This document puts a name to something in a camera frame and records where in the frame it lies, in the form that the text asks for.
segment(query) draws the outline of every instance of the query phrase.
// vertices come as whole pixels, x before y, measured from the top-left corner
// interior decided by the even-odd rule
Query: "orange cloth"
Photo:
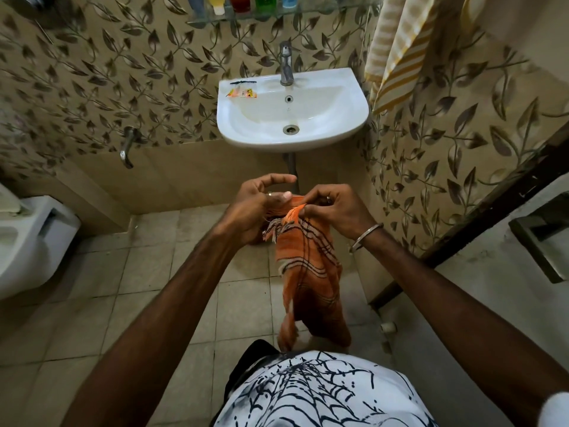
[[[286,316],[278,335],[282,351],[290,351],[298,336],[295,321],[310,333],[348,347],[352,342],[340,303],[342,265],[332,246],[330,226],[319,219],[300,219],[302,196],[294,196],[269,214],[263,239],[276,242],[276,261],[284,282]]]

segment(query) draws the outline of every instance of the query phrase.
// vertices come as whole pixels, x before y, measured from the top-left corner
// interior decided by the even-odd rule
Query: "person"
[[[257,239],[267,210],[293,183],[269,174],[243,183],[235,200],[178,272],[104,354],[71,403],[63,426],[146,425],[231,258]],[[325,199],[330,205],[317,205]],[[376,224],[347,185],[316,186],[302,218],[318,217],[347,238]],[[522,332],[411,255],[383,229],[362,241],[401,285],[480,389],[516,426],[569,425],[569,374]],[[280,354],[263,340],[240,359],[212,425],[435,426],[407,378],[340,353]]]

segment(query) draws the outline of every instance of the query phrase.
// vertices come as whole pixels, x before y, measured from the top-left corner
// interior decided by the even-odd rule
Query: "bottle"
[[[204,0],[188,0],[189,6],[192,8],[196,16],[205,16]]]
[[[245,13],[251,10],[251,0],[229,0],[235,13]]]
[[[215,13],[217,16],[225,14],[225,7],[224,7],[225,0],[209,0],[209,1],[213,6],[213,13]]]
[[[283,8],[294,9],[298,4],[298,0],[283,0]]]
[[[255,0],[255,5],[261,12],[272,12],[276,8],[276,0]]]

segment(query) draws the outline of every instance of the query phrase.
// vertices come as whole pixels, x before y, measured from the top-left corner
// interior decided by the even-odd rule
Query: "hand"
[[[290,192],[265,193],[267,187],[274,184],[294,183],[296,176],[288,173],[268,173],[241,185],[235,200],[225,211],[218,223],[221,230],[236,234],[239,247],[258,239],[260,230],[266,222],[267,211],[279,208],[293,196]]]
[[[330,198],[328,206],[314,205]],[[323,184],[316,186],[304,197],[306,205],[301,217],[318,217],[331,224],[344,237],[356,240],[375,225],[375,220],[364,202],[347,184]]]

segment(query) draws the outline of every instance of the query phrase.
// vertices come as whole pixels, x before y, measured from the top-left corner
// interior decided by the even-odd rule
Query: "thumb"
[[[291,192],[271,192],[270,195],[266,195],[265,207],[267,209],[279,208],[290,201],[292,197]]]
[[[303,219],[310,217],[320,217],[326,222],[328,221],[328,216],[330,212],[330,207],[321,207],[320,205],[307,204],[301,209],[300,217]]]

